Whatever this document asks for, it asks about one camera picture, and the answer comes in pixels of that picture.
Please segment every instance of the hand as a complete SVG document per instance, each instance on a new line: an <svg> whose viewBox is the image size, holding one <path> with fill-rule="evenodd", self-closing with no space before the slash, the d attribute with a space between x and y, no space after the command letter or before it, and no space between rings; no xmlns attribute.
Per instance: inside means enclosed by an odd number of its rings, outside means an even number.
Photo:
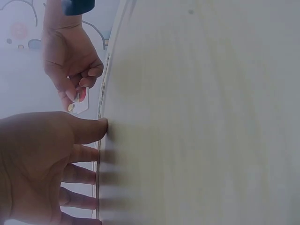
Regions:
<svg viewBox="0 0 300 225"><path fill-rule="evenodd" d="M76 96L76 88L93 87L103 72L103 63L81 22L59 29L44 28L43 58L45 72L66 111Z"/></svg>
<svg viewBox="0 0 300 225"><path fill-rule="evenodd" d="M66 112L0 120L0 174L4 174L0 184L7 177L6 187L10 187L0 197L12 196L10 219L30 224L101 224L61 212L60 206L95 209L98 201L60 187L60 183L95 183L94 172L73 163L97 161L98 150L81 144L100 140L106 130L106 119L83 120Z"/></svg>

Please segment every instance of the sleeve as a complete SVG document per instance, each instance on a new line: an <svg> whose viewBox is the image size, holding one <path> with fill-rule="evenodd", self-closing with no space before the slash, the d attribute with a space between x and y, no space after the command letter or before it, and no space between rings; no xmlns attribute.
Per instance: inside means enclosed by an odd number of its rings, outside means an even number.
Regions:
<svg viewBox="0 0 300 225"><path fill-rule="evenodd" d="M65 15L81 15L95 7L95 0L61 0L61 6Z"/></svg>

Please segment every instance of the white board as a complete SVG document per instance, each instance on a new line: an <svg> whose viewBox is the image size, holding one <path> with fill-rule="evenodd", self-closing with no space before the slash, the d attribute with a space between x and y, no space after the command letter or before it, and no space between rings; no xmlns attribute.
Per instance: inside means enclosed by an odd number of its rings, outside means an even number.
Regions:
<svg viewBox="0 0 300 225"><path fill-rule="evenodd" d="M126 4L102 113L104 225L299 224L299 2Z"/></svg>

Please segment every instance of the small object in hand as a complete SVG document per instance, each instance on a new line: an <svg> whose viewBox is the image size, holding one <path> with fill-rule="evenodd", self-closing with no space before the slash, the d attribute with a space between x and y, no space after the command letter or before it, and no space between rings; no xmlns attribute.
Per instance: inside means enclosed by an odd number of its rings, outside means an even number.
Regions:
<svg viewBox="0 0 300 225"><path fill-rule="evenodd" d="M89 109L89 88L80 90L73 103L69 105L69 113L78 115Z"/></svg>

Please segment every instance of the finger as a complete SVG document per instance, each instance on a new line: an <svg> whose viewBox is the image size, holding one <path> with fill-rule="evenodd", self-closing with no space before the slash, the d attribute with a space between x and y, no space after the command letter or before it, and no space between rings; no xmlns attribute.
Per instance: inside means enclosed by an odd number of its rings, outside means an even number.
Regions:
<svg viewBox="0 0 300 225"><path fill-rule="evenodd" d="M66 117L74 134L75 144L89 144L99 141L107 131L107 119L84 120L75 116Z"/></svg>
<svg viewBox="0 0 300 225"><path fill-rule="evenodd" d="M62 182L95 184L96 173L74 164L68 164L63 171Z"/></svg>
<svg viewBox="0 0 300 225"><path fill-rule="evenodd" d="M60 66L56 64L48 66L45 67L45 71L51 78L56 89L59 92L65 92L70 100L74 100L76 97L75 86L72 84L70 79L67 78Z"/></svg>
<svg viewBox="0 0 300 225"><path fill-rule="evenodd" d="M60 225L102 225L97 219L75 218L64 212L61 213Z"/></svg>
<svg viewBox="0 0 300 225"><path fill-rule="evenodd" d="M95 210L98 206L98 200L96 198L69 191L64 187L60 187L59 202L60 206L87 210Z"/></svg>
<svg viewBox="0 0 300 225"><path fill-rule="evenodd" d="M103 73L103 63L99 57L90 65L89 76L100 77Z"/></svg>
<svg viewBox="0 0 300 225"><path fill-rule="evenodd" d="M64 107L64 110L68 111L68 106L70 104L72 104L72 101L69 99L69 97L63 91L59 91L58 95L60 97L60 100L61 100L62 106Z"/></svg>
<svg viewBox="0 0 300 225"><path fill-rule="evenodd" d="M88 69L84 70L84 71L81 73L81 76L82 76L82 77L88 77L88 76L89 76L89 70L88 70Z"/></svg>
<svg viewBox="0 0 300 225"><path fill-rule="evenodd" d="M70 81L72 82L74 87L77 87L79 85L79 82L81 79L82 79L82 76L80 74L70 77Z"/></svg>
<svg viewBox="0 0 300 225"><path fill-rule="evenodd" d="M100 153L97 149L75 144L69 158L69 163L96 162L99 159L99 155Z"/></svg>
<svg viewBox="0 0 300 225"><path fill-rule="evenodd" d="M84 77L80 80L79 86L85 87L85 88L87 88L87 87L92 88L95 85L96 80L97 80L96 77L92 77L92 76Z"/></svg>

